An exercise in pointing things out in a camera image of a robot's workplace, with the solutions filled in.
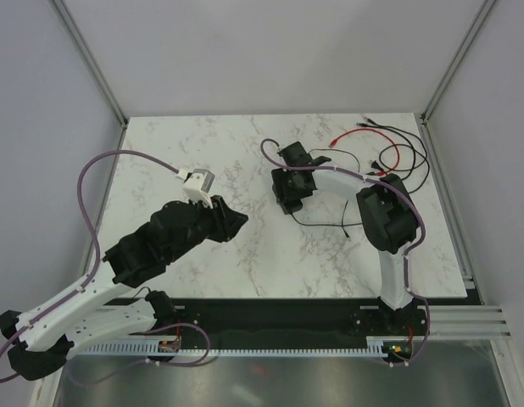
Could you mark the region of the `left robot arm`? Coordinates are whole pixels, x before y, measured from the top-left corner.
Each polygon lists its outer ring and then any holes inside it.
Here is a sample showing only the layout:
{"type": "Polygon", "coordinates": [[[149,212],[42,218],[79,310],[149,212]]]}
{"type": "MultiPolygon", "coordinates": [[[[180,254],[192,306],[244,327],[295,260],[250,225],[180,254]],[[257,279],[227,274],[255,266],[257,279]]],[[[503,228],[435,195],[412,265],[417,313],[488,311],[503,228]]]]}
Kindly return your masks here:
{"type": "Polygon", "coordinates": [[[165,273],[206,240],[226,243],[248,222],[214,195],[211,205],[171,201],[149,221],[98,255],[95,268],[31,311],[0,315],[0,331],[14,377],[34,381],[61,369],[91,346],[129,334],[171,332],[176,307],[163,291],[127,306],[101,311],[108,302],[165,273]]]}

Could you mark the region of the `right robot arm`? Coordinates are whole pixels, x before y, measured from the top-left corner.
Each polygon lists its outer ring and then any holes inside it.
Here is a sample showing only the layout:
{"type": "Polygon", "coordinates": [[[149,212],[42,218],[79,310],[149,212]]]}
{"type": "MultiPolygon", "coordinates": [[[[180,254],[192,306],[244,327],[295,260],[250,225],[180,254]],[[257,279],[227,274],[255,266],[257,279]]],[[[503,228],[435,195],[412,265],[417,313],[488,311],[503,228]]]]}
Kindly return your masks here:
{"type": "Polygon", "coordinates": [[[286,215],[303,208],[314,192],[330,192],[355,201],[368,242],[379,255],[382,288],[387,306],[378,314],[379,327],[398,334],[409,325],[404,309],[413,301],[409,287],[409,253],[426,237],[426,227],[402,179],[391,174],[361,175],[336,166],[327,157],[313,158],[300,142],[280,150],[285,165],[271,172],[276,202],[286,215]]]}

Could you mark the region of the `black network switch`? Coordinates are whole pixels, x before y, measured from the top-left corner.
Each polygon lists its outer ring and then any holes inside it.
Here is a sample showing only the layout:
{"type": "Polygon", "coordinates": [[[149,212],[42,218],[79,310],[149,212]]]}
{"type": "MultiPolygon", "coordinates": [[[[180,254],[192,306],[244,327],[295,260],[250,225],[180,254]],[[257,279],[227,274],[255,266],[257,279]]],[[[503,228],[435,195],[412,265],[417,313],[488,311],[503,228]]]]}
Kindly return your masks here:
{"type": "Polygon", "coordinates": [[[292,215],[303,208],[302,200],[307,197],[305,191],[294,186],[293,175],[283,169],[275,169],[271,172],[272,191],[276,197],[276,203],[281,207],[285,215],[292,215]]]}

